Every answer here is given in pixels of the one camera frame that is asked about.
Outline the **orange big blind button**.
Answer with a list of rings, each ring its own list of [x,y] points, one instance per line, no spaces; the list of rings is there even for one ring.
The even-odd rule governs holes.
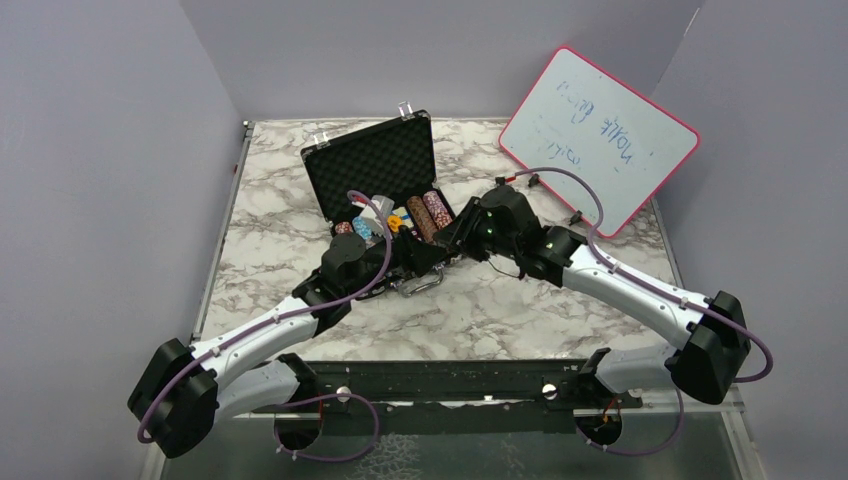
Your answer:
[[[387,225],[393,233],[397,233],[400,227],[404,225],[404,220],[397,215],[390,215],[387,218]]]

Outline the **black poker set case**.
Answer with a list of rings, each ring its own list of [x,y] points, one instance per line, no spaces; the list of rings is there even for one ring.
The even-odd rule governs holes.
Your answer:
[[[454,211],[437,186],[431,116],[426,110],[415,110],[408,103],[400,104],[399,110],[396,118],[335,138],[322,136],[301,149],[301,160],[332,235],[337,235],[334,232],[336,224],[351,223],[362,212],[362,207],[358,206],[362,201],[348,198],[350,190],[359,191],[369,199],[374,195],[390,197],[395,202],[394,209],[407,209],[410,197],[422,198],[435,190],[454,220]],[[415,222],[410,230],[418,240],[425,241]],[[392,263],[385,277],[371,290],[372,295],[394,289],[410,297],[443,282],[444,269],[453,260],[453,254],[447,251],[447,258],[424,275],[407,274],[394,257],[397,233],[391,230],[390,233]]]

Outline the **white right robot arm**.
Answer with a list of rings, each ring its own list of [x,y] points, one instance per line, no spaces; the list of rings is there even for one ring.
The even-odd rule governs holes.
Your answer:
[[[600,407],[628,390],[672,387],[717,405],[750,353],[735,296],[720,291],[709,298],[630,270],[585,236],[542,225],[527,198],[510,186],[472,198],[434,238],[480,262],[492,255],[508,257],[520,275],[589,295],[663,338],[650,347],[596,351],[576,383],[579,398],[589,406]]]

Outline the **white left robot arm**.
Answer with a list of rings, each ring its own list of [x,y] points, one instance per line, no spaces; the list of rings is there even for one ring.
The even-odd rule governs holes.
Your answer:
[[[155,443],[168,458],[198,445],[226,411],[247,411],[248,392],[275,390],[285,407],[298,411],[313,401],[314,384],[296,369],[261,363],[275,353],[334,327],[387,273],[423,275],[443,262],[445,248],[415,239],[408,231],[368,247],[355,233],[336,235],[320,265],[268,312],[212,340],[187,346],[173,338],[152,355],[127,407],[138,419],[137,439]]]

